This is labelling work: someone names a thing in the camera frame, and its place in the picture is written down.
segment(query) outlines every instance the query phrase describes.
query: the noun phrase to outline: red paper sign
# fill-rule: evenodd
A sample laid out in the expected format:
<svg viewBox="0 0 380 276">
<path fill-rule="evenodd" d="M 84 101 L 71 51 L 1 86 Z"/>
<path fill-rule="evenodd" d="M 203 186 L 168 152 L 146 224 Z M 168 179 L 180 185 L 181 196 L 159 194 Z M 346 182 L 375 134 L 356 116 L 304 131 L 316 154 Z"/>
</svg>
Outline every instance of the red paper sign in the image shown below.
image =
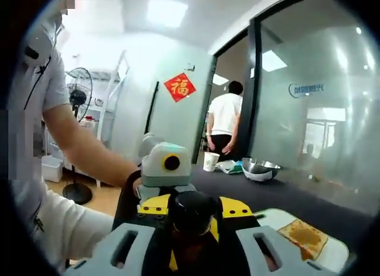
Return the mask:
<svg viewBox="0 0 380 276">
<path fill-rule="evenodd" d="M 175 76 L 164 84 L 175 102 L 181 101 L 183 98 L 196 92 L 193 83 L 191 83 L 190 79 L 184 73 Z"/>
</svg>

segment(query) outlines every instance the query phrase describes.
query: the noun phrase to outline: black pants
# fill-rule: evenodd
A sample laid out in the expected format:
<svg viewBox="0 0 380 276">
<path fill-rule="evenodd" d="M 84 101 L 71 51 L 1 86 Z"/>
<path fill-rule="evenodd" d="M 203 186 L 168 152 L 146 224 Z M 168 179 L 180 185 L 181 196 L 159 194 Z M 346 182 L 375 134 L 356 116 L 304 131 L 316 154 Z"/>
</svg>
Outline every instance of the black pants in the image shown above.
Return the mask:
<svg viewBox="0 0 380 276">
<path fill-rule="evenodd" d="M 217 153 L 220 155 L 218 162 L 231 160 L 233 159 L 232 153 L 228 153 L 225 155 L 221 151 L 224 147 L 231 141 L 232 136 L 231 135 L 212 135 L 211 140 L 213 141 L 213 144 L 215 145 L 215 150 L 211 150 L 212 153 Z"/>
</svg>

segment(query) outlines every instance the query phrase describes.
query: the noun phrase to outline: dark table surface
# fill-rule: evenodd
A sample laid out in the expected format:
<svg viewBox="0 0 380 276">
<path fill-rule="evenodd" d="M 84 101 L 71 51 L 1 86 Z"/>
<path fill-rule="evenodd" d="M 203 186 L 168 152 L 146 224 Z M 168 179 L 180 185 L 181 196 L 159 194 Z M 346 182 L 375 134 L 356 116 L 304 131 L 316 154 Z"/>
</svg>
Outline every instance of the dark table surface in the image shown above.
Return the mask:
<svg viewBox="0 0 380 276">
<path fill-rule="evenodd" d="M 243 174 L 206 172 L 194 166 L 191 182 L 201 192 L 240 200 L 253 212 L 278 208 L 302 219 L 324 233 L 344 242 L 350 251 L 366 233 L 372 217 L 332 204 L 295 185 L 278 180 L 258 183 Z"/>
</svg>

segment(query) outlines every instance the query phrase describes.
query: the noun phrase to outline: wooden floor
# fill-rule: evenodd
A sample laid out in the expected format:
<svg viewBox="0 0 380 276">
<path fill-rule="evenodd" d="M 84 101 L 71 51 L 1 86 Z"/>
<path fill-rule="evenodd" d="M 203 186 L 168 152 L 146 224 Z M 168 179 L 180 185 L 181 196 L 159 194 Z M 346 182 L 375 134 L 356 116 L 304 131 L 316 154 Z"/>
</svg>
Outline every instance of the wooden floor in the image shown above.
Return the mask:
<svg viewBox="0 0 380 276">
<path fill-rule="evenodd" d="M 77 180 L 86 184 L 93 191 L 93 199 L 85 204 L 85 207 L 91 208 L 96 211 L 104 212 L 106 214 L 115 215 L 116 206 L 120 195 L 120 189 L 102 183 L 101 188 L 96 187 L 94 179 L 87 176 L 78 175 Z M 72 182 L 72 177 L 69 171 L 64 171 L 64 176 L 59 183 L 46 181 L 48 187 L 54 192 L 62 195 L 63 188 Z"/>
</svg>

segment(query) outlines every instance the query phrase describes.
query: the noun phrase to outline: hand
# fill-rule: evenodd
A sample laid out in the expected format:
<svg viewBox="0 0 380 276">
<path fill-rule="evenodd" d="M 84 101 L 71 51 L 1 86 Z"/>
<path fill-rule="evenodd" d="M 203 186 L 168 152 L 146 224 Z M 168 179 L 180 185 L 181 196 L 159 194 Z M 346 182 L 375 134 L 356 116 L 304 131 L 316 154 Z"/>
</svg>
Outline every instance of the hand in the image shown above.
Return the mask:
<svg viewBox="0 0 380 276">
<path fill-rule="evenodd" d="M 133 182 L 133 194 L 135 194 L 136 197 L 138 197 L 137 187 L 139 187 L 141 184 L 143 184 L 141 178 L 139 178 L 135 182 Z"/>
<path fill-rule="evenodd" d="M 211 139 L 210 136 L 207 137 L 207 143 L 208 143 L 208 147 L 210 148 L 210 150 L 215 150 L 215 145 L 213 143 L 213 140 Z"/>
<path fill-rule="evenodd" d="M 233 147 L 234 147 L 235 143 L 234 142 L 229 142 L 222 150 L 221 152 L 224 153 L 224 154 L 228 154 L 232 151 Z"/>
</svg>

